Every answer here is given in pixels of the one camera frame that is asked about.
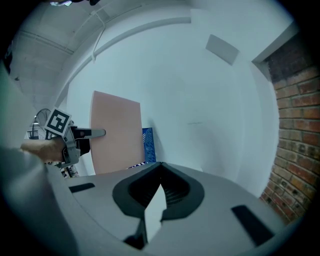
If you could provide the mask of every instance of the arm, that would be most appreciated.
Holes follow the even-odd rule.
[[[25,139],[21,149],[38,156],[44,163],[62,162],[62,151],[66,147],[61,137],[53,137],[50,140]]]

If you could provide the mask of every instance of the cardboard sheet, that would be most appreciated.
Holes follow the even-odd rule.
[[[94,91],[91,128],[105,129],[90,140],[95,174],[123,170],[145,160],[140,103]]]

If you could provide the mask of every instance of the brick wall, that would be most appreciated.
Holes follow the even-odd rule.
[[[261,200],[287,224],[303,216],[320,181],[320,72],[298,34],[265,60],[279,109],[279,142]]]

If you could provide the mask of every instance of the gray panel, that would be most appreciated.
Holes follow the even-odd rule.
[[[255,247],[231,208],[247,206],[272,232],[284,228],[281,219],[239,185],[221,177],[186,167],[172,167],[199,181],[202,204],[184,219],[163,221],[153,240],[143,249],[158,256],[235,255]]]
[[[213,34],[209,36],[205,48],[230,65],[235,62],[239,53],[237,48]]]
[[[140,219],[124,215],[112,197],[115,185],[151,164],[106,174],[66,179],[68,187],[93,183],[95,187],[73,193],[74,198],[101,227],[120,240],[136,233]]]

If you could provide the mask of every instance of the white ceiling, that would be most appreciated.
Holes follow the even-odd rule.
[[[102,28],[102,22],[107,23],[141,3],[164,1],[168,0],[100,0],[95,6],[86,0],[70,6],[42,2],[12,41],[10,76],[37,111],[47,108],[63,64]]]

